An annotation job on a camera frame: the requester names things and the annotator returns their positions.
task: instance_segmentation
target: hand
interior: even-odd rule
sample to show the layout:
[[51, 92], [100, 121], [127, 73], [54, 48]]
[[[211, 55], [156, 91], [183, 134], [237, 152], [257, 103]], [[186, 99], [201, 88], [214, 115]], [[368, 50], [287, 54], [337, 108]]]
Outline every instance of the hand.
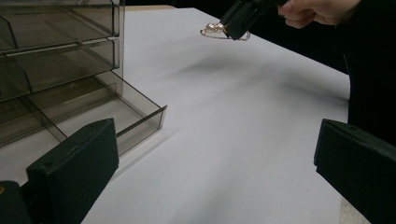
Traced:
[[347, 23], [361, 0], [289, 0], [278, 7], [286, 24], [303, 28], [312, 21], [327, 25]]

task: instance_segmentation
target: sleeve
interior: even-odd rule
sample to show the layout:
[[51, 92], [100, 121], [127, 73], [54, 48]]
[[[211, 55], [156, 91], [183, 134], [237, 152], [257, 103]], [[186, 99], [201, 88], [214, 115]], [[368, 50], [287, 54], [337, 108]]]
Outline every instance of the sleeve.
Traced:
[[361, 0], [331, 44], [346, 58], [348, 123], [396, 145], [396, 0]]

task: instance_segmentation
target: white surface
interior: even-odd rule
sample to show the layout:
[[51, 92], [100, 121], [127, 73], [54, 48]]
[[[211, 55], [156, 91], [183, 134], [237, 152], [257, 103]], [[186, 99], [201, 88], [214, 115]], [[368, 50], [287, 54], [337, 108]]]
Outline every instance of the white surface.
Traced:
[[84, 223], [339, 223], [313, 164], [321, 120], [347, 120], [348, 77], [251, 37], [205, 38], [196, 9], [128, 11], [126, 80], [159, 105]]

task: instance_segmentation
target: white table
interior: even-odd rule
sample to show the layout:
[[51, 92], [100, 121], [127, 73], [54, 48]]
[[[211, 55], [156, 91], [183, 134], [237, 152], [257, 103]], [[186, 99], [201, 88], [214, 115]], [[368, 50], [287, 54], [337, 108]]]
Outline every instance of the white table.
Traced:
[[339, 223], [342, 198], [313, 159], [321, 120], [347, 120], [348, 76], [255, 35], [200, 36], [217, 21], [126, 12], [124, 76], [168, 110], [85, 224]]

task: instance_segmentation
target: dark background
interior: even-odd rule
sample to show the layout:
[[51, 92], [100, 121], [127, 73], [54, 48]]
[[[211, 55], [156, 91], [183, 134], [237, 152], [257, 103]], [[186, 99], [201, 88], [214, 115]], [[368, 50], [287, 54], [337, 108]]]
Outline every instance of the dark background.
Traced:
[[[195, 7], [211, 16], [221, 18], [235, 0], [126, 0], [127, 6], [169, 5], [173, 7]], [[342, 54], [329, 46], [334, 33], [333, 26], [312, 22], [303, 29], [295, 29], [285, 24], [274, 7], [260, 18], [250, 32], [286, 49], [324, 63], [346, 73]]]

